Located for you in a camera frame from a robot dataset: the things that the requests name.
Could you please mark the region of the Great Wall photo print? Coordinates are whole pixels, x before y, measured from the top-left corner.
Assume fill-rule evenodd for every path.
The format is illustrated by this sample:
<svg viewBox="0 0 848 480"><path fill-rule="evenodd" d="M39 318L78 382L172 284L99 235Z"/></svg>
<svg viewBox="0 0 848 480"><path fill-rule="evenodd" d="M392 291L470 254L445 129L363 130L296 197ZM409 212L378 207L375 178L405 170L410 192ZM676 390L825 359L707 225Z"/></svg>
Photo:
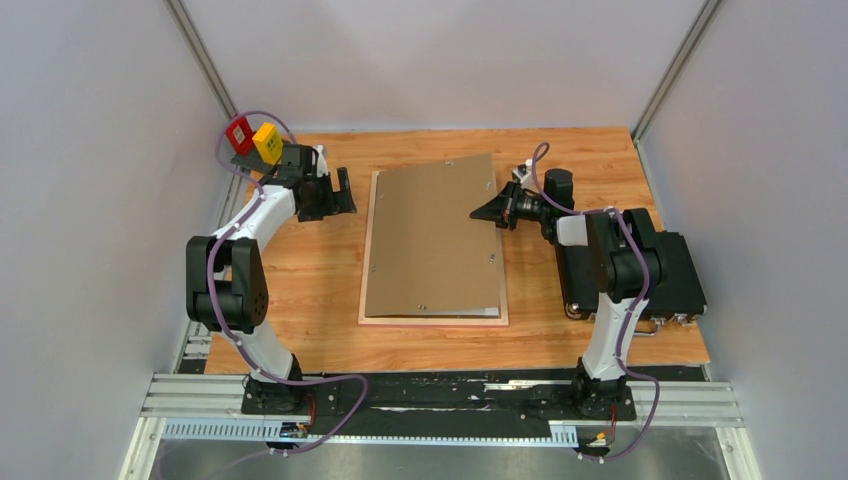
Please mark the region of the Great Wall photo print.
<svg viewBox="0 0 848 480"><path fill-rule="evenodd" d="M398 313L401 317L426 317L426 318L499 318L501 316L500 308L484 307L477 309L454 309L454 310L430 310L424 305L420 305L414 310Z"/></svg>

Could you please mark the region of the grey backing board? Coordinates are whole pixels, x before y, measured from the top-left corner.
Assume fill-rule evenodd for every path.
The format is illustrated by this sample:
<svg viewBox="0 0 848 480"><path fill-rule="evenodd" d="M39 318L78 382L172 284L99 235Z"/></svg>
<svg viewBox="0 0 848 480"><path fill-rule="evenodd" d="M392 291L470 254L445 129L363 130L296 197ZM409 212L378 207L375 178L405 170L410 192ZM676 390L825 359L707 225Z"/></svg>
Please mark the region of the grey backing board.
<svg viewBox="0 0 848 480"><path fill-rule="evenodd" d="M498 230L469 218L496 194L491 154L385 170L377 193L367 317L499 307Z"/></svg>

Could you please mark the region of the wooden picture frame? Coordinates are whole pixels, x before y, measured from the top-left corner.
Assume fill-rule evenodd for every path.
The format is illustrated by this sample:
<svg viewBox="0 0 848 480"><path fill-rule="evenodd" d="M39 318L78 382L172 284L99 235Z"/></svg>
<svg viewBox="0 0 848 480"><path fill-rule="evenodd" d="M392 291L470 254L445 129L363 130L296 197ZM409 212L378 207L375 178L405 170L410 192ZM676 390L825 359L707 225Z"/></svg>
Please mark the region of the wooden picture frame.
<svg viewBox="0 0 848 480"><path fill-rule="evenodd" d="M372 273L371 244L373 238L373 224L375 220L376 204L378 202L378 182L381 171L373 171L371 174L368 216L366 222L365 243L362 264L362 280L360 286L360 298L358 305L358 324L360 326L380 327L414 327L414 328L466 328L466 327L506 327L509 325L508 296L506 288L506 275L503 260L502 235L499 231L495 233L496 251L493 254L492 264L496 265L499 286L499 307L496 317L481 316L384 316L367 317L365 315L365 303L367 294L367 283Z"/></svg>

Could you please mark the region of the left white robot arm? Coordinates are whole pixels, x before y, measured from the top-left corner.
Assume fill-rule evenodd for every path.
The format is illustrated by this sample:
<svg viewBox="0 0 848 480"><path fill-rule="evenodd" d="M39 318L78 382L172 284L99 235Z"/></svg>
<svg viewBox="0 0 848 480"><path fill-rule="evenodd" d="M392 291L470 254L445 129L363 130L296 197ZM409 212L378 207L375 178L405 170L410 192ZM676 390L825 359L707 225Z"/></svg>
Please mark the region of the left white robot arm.
<svg viewBox="0 0 848 480"><path fill-rule="evenodd" d="M281 159L259 171L249 202L227 224L188 241L186 310L226 338L248 365L243 412L289 414L304 405L310 385L267 320L261 254L291 218L321 221L357 207L346 168L332 175L322 145L286 142Z"/></svg>

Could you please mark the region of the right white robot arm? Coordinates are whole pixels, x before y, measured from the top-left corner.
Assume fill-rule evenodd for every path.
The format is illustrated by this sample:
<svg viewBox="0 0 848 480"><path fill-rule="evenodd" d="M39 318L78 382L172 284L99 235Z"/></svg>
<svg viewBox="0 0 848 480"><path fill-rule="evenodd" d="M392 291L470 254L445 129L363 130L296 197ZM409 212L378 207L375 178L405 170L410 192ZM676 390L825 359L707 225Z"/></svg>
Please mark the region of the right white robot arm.
<svg viewBox="0 0 848 480"><path fill-rule="evenodd" d="M598 308L565 402L580 417L606 419L627 398L627 353L638 318L663 280L663 251L647 209L577 212L573 192L570 171L549 169L537 192L510 181L469 216L508 230L533 221L551 244L587 248Z"/></svg>

